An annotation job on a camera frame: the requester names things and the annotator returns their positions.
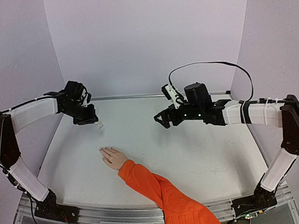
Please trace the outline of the clear nail polish bottle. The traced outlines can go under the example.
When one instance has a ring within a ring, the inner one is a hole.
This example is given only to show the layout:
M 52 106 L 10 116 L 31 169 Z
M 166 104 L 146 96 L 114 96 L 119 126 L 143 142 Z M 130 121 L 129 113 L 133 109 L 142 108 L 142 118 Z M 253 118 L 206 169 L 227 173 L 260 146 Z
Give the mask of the clear nail polish bottle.
M 95 122 L 94 125 L 95 125 L 95 127 L 96 127 L 97 129 L 102 129 L 102 128 L 103 128 L 103 123 L 100 122 L 100 121 Z

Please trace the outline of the orange sleeve forearm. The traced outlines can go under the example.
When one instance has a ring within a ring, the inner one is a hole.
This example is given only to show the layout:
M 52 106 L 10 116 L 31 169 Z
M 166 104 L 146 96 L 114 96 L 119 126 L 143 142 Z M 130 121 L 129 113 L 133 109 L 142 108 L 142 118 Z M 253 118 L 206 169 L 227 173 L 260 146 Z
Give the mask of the orange sleeve forearm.
M 132 160 L 125 162 L 118 175 L 131 189 L 158 205 L 164 213 L 165 224 L 221 224 L 207 207 Z

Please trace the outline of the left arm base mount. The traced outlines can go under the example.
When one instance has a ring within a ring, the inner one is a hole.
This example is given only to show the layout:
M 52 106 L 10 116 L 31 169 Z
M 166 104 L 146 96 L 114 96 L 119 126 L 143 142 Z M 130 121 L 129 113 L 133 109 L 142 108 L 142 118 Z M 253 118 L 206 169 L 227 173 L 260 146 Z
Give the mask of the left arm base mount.
M 34 215 L 38 218 L 76 224 L 79 218 L 79 208 L 57 203 L 56 194 L 49 189 L 49 193 L 44 201 L 36 202 Z

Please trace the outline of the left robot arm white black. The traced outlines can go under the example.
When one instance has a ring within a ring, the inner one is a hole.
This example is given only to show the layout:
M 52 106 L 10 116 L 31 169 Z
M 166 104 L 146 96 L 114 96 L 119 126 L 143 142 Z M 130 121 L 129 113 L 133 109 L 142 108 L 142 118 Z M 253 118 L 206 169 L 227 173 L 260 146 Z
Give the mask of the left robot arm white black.
M 64 114 L 75 125 L 98 124 L 91 94 L 76 81 L 68 81 L 58 92 L 43 94 L 4 111 L 0 111 L 0 167 L 12 177 L 16 187 L 21 187 L 37 201 L 44 202 L 50 190 L 30 171 L 21 157 L 16 135 L 29 125 L 52 115 Z

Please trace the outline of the mannequin hand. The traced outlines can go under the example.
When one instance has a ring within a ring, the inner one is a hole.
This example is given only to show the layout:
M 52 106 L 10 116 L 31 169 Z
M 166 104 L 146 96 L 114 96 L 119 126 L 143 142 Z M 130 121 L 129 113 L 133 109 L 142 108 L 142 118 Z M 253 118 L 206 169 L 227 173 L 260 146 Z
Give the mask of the mannequin hand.
M 125 162 L 128 161 L 128 158 L 124 153 L 113 147 L 102 148 L 99 150 L 99 152 L 102 154 L 104 163 L 106 163 L 108 167 L 116 171 L 119 171 L 125 164 Z

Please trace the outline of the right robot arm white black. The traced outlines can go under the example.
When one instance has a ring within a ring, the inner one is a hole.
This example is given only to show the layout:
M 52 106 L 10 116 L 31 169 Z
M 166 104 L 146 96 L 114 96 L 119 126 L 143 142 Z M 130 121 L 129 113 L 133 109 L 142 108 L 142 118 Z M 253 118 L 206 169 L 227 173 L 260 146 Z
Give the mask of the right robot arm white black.
M 162 87 L 162 92 L 171 105 L 156 114 L 154 120 L 167 129 L 190 120 L 216 126 L 260 124 L 280 127 L 283 141 L 259 182 L 261 191 L 273 192 L 299 156 L 299 101 L 294 95 L 288 95 L 284 100 L 213 101 L 206 85 L 197 82 L 185 87 L 185 96 L 168 84 Z

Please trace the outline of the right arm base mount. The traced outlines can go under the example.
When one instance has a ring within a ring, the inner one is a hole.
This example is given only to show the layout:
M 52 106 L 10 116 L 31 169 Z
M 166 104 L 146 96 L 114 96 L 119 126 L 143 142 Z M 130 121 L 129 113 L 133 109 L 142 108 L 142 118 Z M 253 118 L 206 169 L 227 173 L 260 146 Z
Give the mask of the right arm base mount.
M 268 191 L 258 183 L 252 195 L 234 199 L 231 207 L 234 209 L 236 218 L 276 206 L 275 194 L 277 188 L 278 186 L 273 191 Z

